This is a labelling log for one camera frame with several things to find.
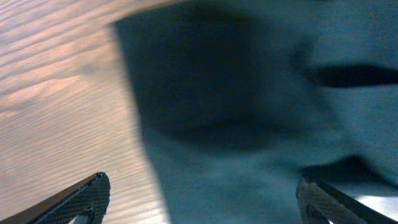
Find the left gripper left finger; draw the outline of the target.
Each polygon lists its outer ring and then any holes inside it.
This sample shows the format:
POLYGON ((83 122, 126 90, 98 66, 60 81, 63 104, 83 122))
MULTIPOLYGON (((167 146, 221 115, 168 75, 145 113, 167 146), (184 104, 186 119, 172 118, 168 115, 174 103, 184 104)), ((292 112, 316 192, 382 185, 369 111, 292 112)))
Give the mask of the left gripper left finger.
POLYGON ((101 224, 110 202, 109 177, 104 172, 75 183, 61 192, 1 220, 1 224, 70 223, 78 216, 83 223, 101 224))

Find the black t-shirt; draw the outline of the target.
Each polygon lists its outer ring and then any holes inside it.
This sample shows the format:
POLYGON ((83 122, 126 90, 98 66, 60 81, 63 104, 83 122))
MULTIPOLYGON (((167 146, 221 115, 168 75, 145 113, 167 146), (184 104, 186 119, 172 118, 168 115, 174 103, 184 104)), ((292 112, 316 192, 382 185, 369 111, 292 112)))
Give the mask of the black t-shirt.
POLYGON ((114 26, 172 223, 300 223, 305 175, 397 195, 396 1, 185 1, 114 26))

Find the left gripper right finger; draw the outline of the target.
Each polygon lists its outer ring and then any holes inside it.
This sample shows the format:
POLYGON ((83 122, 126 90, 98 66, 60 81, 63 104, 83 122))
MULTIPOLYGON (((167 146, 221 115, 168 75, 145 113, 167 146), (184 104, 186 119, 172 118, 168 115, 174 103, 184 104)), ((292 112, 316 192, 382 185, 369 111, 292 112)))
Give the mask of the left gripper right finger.
POLYGON ((298 182, 296 198, 303 224, 397 224, 336 188, 306 177, 298 182))

